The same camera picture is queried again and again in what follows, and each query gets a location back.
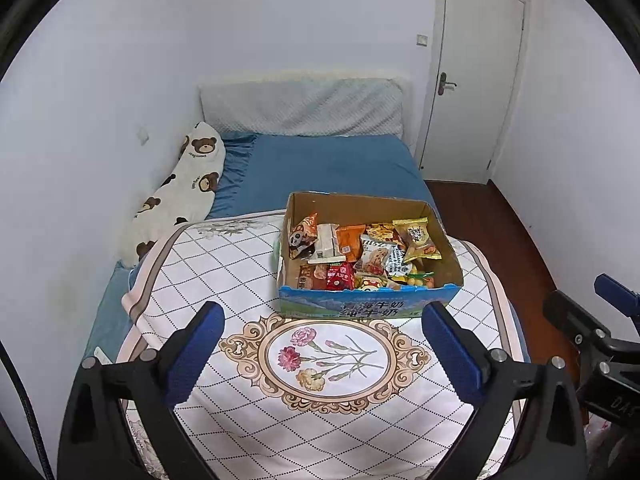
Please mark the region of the orange crispy corn snack bag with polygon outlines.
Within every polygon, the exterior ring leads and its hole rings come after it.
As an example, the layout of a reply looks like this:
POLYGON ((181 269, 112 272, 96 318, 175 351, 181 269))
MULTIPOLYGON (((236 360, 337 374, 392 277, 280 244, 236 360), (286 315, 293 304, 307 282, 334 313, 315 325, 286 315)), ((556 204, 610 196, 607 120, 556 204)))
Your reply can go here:
POLYGON ((318 222, 317 222, 318 214, 314 212, 313 214, 308 214, 303 220, 300 222, 302 226, 303 236, 306 240, 315 240, 318 236, 318 222))

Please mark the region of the colourful candy packet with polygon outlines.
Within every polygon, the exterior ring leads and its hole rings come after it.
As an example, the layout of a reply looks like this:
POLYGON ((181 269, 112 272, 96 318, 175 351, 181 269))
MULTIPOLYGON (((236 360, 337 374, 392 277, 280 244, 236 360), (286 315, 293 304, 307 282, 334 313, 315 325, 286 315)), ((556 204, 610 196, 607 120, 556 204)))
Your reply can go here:
POLYGON ((433 272, 416 272, 408 273, 400 276, 397 281, 403 285, 416 287, 435 287, 435 278, 433 272))

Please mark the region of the yellow bread packet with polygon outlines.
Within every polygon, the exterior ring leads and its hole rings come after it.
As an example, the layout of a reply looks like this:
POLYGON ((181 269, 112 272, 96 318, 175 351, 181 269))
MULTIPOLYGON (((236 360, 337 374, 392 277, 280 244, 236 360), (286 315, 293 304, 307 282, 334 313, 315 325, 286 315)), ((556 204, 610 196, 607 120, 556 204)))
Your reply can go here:
POLYGON ((428 219, 394 220, 393 227, 406 245, 404 263, 416 259, 440 260, 442 254, 428 232, 428 219))

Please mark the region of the yellow Korean noodle packet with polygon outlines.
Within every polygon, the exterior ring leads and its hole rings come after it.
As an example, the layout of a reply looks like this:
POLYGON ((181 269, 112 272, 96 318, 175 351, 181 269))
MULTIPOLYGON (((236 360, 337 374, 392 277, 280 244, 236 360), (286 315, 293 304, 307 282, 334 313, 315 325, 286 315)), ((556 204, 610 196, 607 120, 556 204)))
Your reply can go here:
POLYGON ((378 222, 368 224, 366 226, 366 234, 378 242, 393 243, 402 249, 406 249, 406 245, 400 234, 394 229, 393 223, 378 222))

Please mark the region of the white cookie snack packet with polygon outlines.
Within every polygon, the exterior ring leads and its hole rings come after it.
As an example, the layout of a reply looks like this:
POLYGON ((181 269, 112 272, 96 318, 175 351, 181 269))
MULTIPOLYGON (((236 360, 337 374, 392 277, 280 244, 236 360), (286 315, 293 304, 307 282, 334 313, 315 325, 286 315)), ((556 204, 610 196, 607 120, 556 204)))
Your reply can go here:
POLYGON ((360 236, 361 255, 354 264, 356 272, 382 276, 386 272, 386 261, 392 251, 392 244, 375 240, 362 234, 360 236))

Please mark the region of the red stick snack packet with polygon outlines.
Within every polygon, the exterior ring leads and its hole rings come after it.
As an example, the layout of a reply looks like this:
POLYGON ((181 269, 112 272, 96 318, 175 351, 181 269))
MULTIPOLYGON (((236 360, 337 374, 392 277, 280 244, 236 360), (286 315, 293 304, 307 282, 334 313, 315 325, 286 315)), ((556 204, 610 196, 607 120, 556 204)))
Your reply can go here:
POLYGON ((352 265, 343 261, 330 263, 326 269, 326 290, 352 290, 355 286, 354 270, 352 265))

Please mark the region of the orange snack packet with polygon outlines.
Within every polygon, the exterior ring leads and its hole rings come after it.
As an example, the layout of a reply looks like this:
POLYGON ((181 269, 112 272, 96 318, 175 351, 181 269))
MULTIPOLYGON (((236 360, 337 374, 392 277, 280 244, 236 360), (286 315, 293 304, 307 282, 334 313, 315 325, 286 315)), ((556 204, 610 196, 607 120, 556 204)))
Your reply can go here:
POLYGON ((360 236, 366 230, 364 224, 339 226, 336 229, 337 249, 347 262, 355 263, 361 255, 360 236))

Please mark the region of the open cardboard box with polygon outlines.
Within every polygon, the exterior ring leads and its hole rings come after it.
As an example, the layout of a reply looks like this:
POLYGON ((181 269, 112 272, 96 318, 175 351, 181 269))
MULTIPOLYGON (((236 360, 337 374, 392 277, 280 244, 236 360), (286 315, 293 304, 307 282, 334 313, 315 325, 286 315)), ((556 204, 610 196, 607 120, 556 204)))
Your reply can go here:
POLYGON ((462 289, 463 276, 458 258, 434 209, 422 200, 341 193, 293 192, 288 196, 280 238, 278 293, 280 311, 291 318, 415 318, 431 302, 449 304, 462 289), (298 286, 302 257, 292 259, 288 243, 303 218, 315 214, 321 223, 360 226, 394 220, 428 220, 427 232, 442 254, 427 263, 434 273, 434 286, 400 285, 379 290, 304 289, 298 286))

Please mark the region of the clear white wafer packet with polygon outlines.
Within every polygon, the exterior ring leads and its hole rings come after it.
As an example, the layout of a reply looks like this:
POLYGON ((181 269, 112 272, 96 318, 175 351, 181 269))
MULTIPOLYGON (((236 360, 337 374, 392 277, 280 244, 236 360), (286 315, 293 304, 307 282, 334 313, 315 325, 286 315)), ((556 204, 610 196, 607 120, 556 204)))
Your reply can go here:
POLYGON ((314 252, 308 260, 309 264, 341 263, 346 256, 340 252, 336 235, 337 225, 322 223, 317 226, 317 239, 314 242, 314 252))

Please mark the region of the white door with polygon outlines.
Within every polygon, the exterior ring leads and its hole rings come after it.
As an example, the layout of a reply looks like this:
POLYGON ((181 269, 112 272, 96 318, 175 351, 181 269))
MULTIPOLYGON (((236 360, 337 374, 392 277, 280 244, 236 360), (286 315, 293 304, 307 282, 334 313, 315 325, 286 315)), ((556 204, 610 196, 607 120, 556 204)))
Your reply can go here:
POLYGON ((526 58, 530 0, 436 0, 430 86, 416 151, 426 180, 486 183, 526 58), (445 72, 458 86, 437 94, 445 72))

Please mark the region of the bear print pillow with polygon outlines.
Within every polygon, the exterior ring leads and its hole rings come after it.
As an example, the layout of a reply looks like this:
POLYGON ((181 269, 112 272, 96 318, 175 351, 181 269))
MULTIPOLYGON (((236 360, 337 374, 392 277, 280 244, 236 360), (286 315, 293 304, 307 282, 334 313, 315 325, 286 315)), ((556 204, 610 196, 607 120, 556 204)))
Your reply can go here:
POLYGON ((132 268, 180 223, 202 221, 212 209, 224 172, 220 134, 198 122, 184 138, 177 165, 141 204, 120 243, 118 258, 132 268))

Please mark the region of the yellow panda snack packet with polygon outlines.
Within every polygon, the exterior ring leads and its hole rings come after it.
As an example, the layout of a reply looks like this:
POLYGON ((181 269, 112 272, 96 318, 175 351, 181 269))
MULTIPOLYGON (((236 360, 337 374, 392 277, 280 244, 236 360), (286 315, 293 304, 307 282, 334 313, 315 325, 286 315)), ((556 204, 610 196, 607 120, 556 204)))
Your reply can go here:
POLYGON ((317 239, 317 229, 314 226, 299 224, 288 237, 288 255, 291 259, 298 258, 306 252, 317 239))

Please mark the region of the grey padded headboard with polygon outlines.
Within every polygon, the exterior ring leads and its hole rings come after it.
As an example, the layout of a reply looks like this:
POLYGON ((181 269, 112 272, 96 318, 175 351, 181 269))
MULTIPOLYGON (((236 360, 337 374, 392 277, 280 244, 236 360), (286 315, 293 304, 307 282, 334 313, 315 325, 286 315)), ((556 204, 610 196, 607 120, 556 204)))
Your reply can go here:
POLYGON ((204 120, 220 133, 398 138, 404 133, 404 95, 389 79, 203 84, 200 101, 204 120))

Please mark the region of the blue bed sheet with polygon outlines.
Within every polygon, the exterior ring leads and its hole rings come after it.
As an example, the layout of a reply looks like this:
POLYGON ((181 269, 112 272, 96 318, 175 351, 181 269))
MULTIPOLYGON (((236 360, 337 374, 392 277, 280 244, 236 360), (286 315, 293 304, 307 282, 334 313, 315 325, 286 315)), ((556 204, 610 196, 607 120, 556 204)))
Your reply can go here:
MULTIPOLYGON (((224 168, 204 219, 220 219, 282 209, 294 191, 337 192, 423 200, 434 198, 408 148, 396 136, 268 136, 234 132, 224 136, 224 168)), ((217 236, 199 245, 183 235, 186 262, 169 261, 160 287, 176 285, 163 307, 181 313, 211 296, 238 287, 244 278, 262 278, 274 269, 270 250, 276 229, 217 236)))

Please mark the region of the white wall socket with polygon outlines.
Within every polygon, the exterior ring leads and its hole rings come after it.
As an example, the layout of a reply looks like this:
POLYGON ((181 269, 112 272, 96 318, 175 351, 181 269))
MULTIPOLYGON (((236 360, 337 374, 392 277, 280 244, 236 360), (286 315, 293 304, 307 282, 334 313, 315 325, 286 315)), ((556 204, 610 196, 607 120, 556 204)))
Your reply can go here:
POLYGON ((139 127, 137 130, 137 138, 141 145, 145 145, 149 142, 149 133, 144 127, 139 127))

